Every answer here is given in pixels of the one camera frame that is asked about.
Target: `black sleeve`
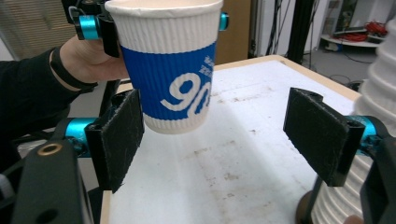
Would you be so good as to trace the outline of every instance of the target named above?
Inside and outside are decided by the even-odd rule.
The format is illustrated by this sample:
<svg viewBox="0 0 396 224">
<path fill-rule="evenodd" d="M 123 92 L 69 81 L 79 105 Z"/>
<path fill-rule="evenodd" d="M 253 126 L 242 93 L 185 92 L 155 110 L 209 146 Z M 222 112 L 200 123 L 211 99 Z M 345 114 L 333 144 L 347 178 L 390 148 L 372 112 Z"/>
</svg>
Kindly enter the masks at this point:
<svg viewBox="0 0 396 224">
<path fill-rule="evenodd" d="M 58 82 L 49 59 L 50 50 L 19 62 L 0 62 L 0 134 L 15 136 L 42 124 L 78 97 L 78 91 Z"/>
</svg>

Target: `cup rim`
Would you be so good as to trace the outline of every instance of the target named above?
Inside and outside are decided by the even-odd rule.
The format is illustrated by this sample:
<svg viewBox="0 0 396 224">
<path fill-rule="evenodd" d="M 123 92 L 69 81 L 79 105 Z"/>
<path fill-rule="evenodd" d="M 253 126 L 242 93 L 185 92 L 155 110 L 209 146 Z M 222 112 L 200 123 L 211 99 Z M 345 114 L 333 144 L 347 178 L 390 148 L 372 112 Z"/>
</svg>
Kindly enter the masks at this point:
<svg viewBox="0 0 396 224">
<path fill-rule="evenodd" d="M 139 18 L 180 18 L 206 14 L 220 10 L 223 0 L 214 0 L 213 3 L 193 7 L 149 8 L 149 7 L 116 7 L 118 1 L 107 1 L 105 8 L 110 14 L 132 16 Z"/>
</svg>

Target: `white paper cup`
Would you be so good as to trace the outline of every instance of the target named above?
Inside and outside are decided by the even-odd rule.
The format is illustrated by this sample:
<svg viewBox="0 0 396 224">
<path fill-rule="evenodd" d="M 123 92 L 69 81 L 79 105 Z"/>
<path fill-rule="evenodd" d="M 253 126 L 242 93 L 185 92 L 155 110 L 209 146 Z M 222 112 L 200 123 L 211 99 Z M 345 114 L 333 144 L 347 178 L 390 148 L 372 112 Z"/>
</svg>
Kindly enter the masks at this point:
<svg viewBox="0 0 396 224">
<path fill-rule="evenodd" d="M 119 35 L 146 124 L 185 133 L 207 114 L 223 0 L 112 0 Z"/>
</svg>

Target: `shelf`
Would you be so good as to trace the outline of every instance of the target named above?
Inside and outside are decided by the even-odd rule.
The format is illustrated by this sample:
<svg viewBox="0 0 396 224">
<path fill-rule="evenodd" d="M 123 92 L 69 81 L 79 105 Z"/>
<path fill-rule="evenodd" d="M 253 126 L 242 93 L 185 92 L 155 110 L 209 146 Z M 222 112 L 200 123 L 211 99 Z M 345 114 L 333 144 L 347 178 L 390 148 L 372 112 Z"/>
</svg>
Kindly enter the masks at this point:
<svg viewBox="0 0 396 224">
<path fill-rule="evenodd" d="M 334 39 L 334 38 L 330 37 L 329 35 L 322 35 L 321 38 L 326 41 L 335 43 L 335 44 L 354 46 L 354 47 L 376 48 L 379 46 L 379 44 L 365 42 L 365 41 L 364 42 L 351 42 L 351 41 L 347 41 L 347 40 Z"/>
</svg>

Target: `floor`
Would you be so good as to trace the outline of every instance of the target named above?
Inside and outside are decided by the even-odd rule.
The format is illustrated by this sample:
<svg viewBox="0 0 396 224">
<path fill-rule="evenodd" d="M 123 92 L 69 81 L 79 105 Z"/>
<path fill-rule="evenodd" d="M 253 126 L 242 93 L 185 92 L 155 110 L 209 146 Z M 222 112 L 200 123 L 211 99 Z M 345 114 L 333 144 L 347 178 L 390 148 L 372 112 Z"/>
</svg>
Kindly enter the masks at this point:
<svg viewBox="0 0 396 224">
<path fill-rule="evenodd" d="M 344 47 L 334 52 L 324 47 L 312 51 L 312 55 L 306 54 L 303 66 L 344 85 L 367 78 L 368 66 L 376 57 L 374 49 Z M 105 86 L 105 83 L 100 83 L 93 92 L 81 94 L 72 104 L 69 117 L 97 118 Z M 92 160 L 78 159 L 78 163 L 87 189 L 97 187 Z"/>
</svg>

